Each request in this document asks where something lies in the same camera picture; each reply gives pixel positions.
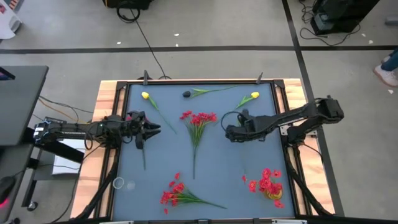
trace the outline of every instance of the red light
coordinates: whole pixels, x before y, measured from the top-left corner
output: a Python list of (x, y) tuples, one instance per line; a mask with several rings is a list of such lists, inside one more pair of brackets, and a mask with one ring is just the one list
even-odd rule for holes
[(0, 204), (0, 208), (3, 208), (4, 206), (6, 206), (8, 203), (8, 198), (5, 199), (5, 201), (3, 201), (3, 203)]

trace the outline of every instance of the white sneaker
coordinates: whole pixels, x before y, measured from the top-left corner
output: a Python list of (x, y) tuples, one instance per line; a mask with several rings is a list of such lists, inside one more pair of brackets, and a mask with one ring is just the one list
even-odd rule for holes
[(390, 56), (387, 56), (387, 57), (385, 57), (382, 61), (381, 61), (381, 63), (386, 63), (388, 60), (390, 60)]
[(392, 72), (385, 71), (385, 70), (381, 69), (381, 65), (378, 65), (376, 68), (374, 68), (373, 72), (387, 86), (391, 86), (391, 87), (398, 86), (398, 80), (397, 80), (397, 77), (394, 75), (394, 71), (392, 71)]

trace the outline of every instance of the concrete floor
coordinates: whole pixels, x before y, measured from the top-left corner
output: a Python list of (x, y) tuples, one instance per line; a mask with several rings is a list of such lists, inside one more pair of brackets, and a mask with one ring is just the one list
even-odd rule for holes
[[(297, 32), (305, 27), (302, 6), (288, 0)], [(381, 0), (361, 23), (362, 29), (346, 46), (398, 45), (398, 28), (383, 20), (397, 14), (398, 1)], [(19, 11), (24, 22), (18, 35), (4, 40), (0, 49), (77, 49), (146, 47), (136, 24), (121, 22), (114, 9), (98, 0), (29, 0)], [(156, 0), (144, 11), (140, 25), (153, 47), (278, 45), (293, 46), (281, 1), (277, 0)], [(328, 41), (340, 40), (340, 34)], [(300, 45), (323, 46), (317, 40)], [(348, 217), (398, 220), (398, 176), (395, 172), (398, 94), (390, 94), (372, 73), (388, 51), (303, 52), (315, 96), (339, 100), (346, 118), (325, 126), (326, 141), (341, 201)], [(156, 52), (172, 78), (301, 78), (294, 51)], [(50, 67), (42, 95), (86, 110), (93, 110), (101, 80), (135, 79), (147, 70), (161, 75), (150, 53), (0, 54), (1, 65)], [(65, 119), (38, 104), (43, 118)], [(80, 113), (80, 119), (91, 115)], [(37, 123), (32, 117), (30, 126)], [(22, 223), (45, 223), (65, 209), (73, 180), (39, 182), (34, 212), (20, 207), (19, 195), (11, 217)], [(26, 188), (26, 180), (21, 192)], [(67, 220), (69, 213), (63, 217)]]

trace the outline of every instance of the wooden board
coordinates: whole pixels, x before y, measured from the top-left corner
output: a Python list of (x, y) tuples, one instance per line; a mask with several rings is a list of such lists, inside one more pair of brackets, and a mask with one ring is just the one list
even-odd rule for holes
[[(118, 81), (124, 81), (124, 80), (111, 80), (111, 81), (101, 82), (95, 105), (93, 121), (100, 121), (104, 116), (109, 116), (112, 114), (113, 100), (116, 92), (116, 84)], [(167, 81), (168, 80), (157, 80), (157, 82), (167, 82)], [(294, 108), (303, 106), (306, 103), (306, 99), (303, 92), (303, 88), (301, 86), (300, 79), (289, 78), (289, 79), (284, 79), (284, 82), (285, 82), (285, 90), (290, 109), (292, 110)], [(277, 93), (278, 93), (279, 105), (281, 109), (283, 109), (282, 97), (278, 89)], [(124, 90), (121, 92), (119, 98), (118, 102), (119, 109), (117, 114), (121, 114), (123, 97), (124, 97)], [(318, 143), (315, 138), (307, 138), (305, 140), (305, 143), (308, 144), (309, 146), (314, 147), (315, 149), (318, 149)], [(308, 188), (312, 191), (314, 196), (324, 206), (325, 209), (327, 209), (331, 213), (334, 213), (329, 186), (326, 181), (325, 170), (323, 168), (323, 164), (319, 155), (316, 152), (307, 149), (305, 146), (300, 146), (299, 149), (302, 159), (305, 181), (307, 183)], [(114, 153), (111, 153), (111, 157), (109, 158), (108, 171), (110, 169), (110, 165), (113, 162), (113, 156)], [(104, 159), (104, 149), (99, 148), (96, 150), (96, 152), (92, 153), (90, 157), (87, 157), (83, 162), (81, 173), (79, 176), (79, 181), (77, 183), (75, 198), (73, 201), (72, 212), (70, 215), (71, 218), (76, 217), (83, 211), (83, 209), (87, 206), (87, 204), (90, 202), (95, 192), (97, 191), (100, 182), (100, 174), (101, 174), (103, 159)], [(104, 193), (103, 196), (101, 211), (100, 211), (101, 217), (106, 215), (106, 204), (108, 202), (108, 195), (109, 195), (108, 191), (109, 188), (107, 189), (107, 191)], [(301, 190), (297, 187), (297, 185), (296, 185), (296, 191), (298, 195), (298, 204), (300, 207), (300, 213), (305, 214), (303, 197), (301, 194)]]

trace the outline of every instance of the black desk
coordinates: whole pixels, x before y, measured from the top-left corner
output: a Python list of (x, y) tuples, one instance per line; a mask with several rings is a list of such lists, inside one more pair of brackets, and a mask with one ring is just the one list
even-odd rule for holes
[[(0, 178), (26, 169), (33, 144), (22, 143), (26, 127), (42, 90), (47, 66), (5, 66), (15, 80), (0, 81)], [(25, 172), (16, 175), (16, 184), (7, 202), (0, 206), (0, 223), (7, 221)]]

